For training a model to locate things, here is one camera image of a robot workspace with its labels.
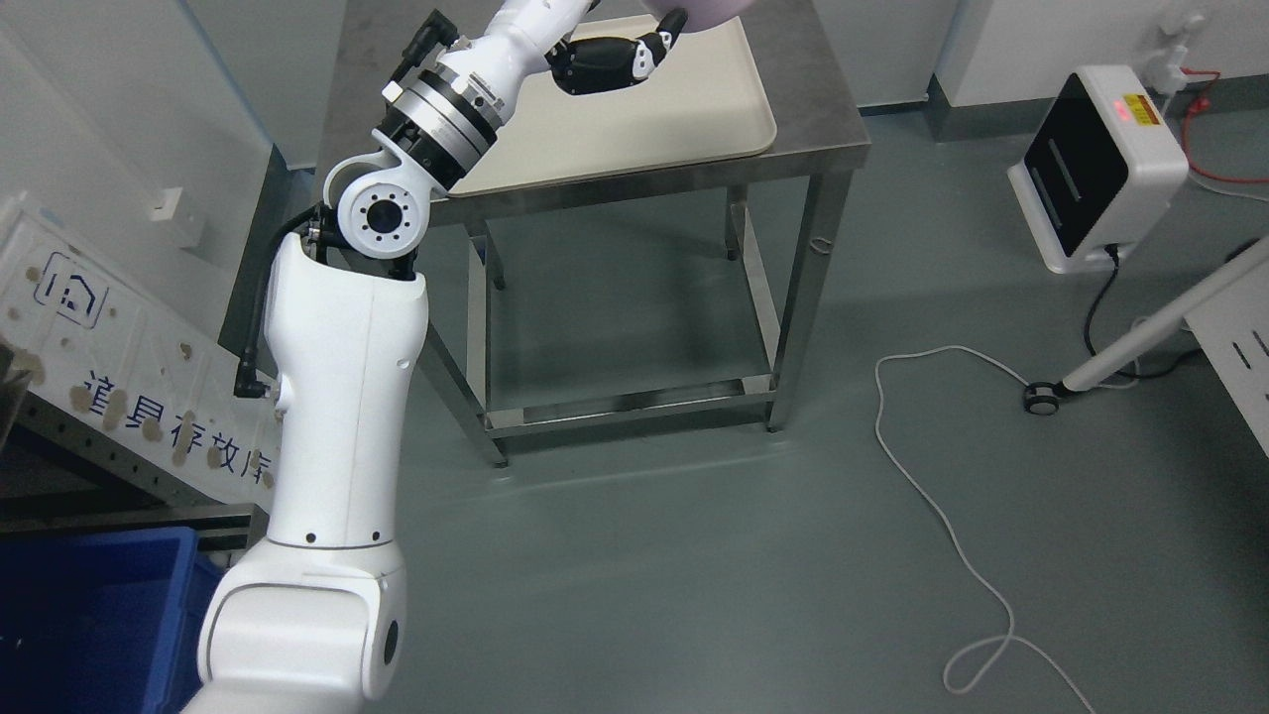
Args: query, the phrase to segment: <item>white tray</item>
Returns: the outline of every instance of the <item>white tray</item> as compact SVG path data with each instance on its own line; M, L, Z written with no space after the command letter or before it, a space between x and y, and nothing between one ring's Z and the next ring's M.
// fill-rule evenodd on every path
M574 37L638 37L655 28L642 15L582 24ZM629 89L570 96L549 74L530 76L497 142L450 193L751 156L773 141L775 118L736 18L680 36L652 76Z

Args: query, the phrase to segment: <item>gray floor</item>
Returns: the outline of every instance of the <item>gray floor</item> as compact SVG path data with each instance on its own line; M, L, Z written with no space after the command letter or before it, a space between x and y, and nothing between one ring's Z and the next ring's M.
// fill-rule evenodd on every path
M1204 155L1269 172L1265 113L1203 120ZM935 145L919 114L868 127L786 431L739 413L522 439L495 472L416 383L398 530L411 621L369 711L1080 710L1020 647L975 692L943 690L948 656L1004 614L873 441L872 367L959 341L1056 380L1082 360L1101 278L1043 268L1004 175L1027 137ZM753 190L773 284L803 188ZM499 403L753 367L721 219L707 191L496 222ZM1269 205L1187 186L1126 261L1099 341L1266 228ZM421 266L454 346L464 257L461 232L429 233ZM884 375L892 446L1018 633L1099 711L1269 709L1269 462L1209 368L1048 420L961 354Z

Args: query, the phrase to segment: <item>label sticker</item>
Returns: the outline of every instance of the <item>label sticker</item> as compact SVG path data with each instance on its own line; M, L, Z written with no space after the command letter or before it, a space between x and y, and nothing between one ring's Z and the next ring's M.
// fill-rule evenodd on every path
M1132 110L1132 115L1137 119L1138 124L1148 127L1160 123L1155 107L1151 105L1150 99L1145 94L1124 94L1123 100L1128 104L1128 109Z

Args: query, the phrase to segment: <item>red cable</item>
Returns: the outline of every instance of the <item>red cable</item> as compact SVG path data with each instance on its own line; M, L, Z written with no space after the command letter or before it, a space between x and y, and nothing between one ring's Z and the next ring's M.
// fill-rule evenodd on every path
M1190 101L1189 107L1185 108L1185 118L1181 119L1181 151L1185 152L1185 159L1189 161L1190 170L1200 176L1206 176L1212 180L1218 180L1223 183L1269 183L1269 176L1266 178L1222 176L1220 174L1213 174L1199 166L1197 162L1194 162L1194 157L1190 155L1190 148L1189 148L1189 124L1195 115L1202 114L1203 112L1212 108L1212 101L1211 99L1207 98L1207 93L1212 89L1212 86L1216 85L1217 81L1220 81L1221 72L1192 70L1189 67L1181 67L1181 71L1188 75L1208 75L1212 77L1212 81L1203 85L1203 89L1199 90L1198 96L1195 96L1194 100Z

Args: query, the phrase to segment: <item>house logo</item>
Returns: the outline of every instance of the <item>house logo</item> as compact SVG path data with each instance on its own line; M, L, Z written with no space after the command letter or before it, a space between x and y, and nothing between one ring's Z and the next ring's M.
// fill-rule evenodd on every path
M88 328L96 326L110 285L63 252L53 252L36 285L36 302L57 304L57 313Z

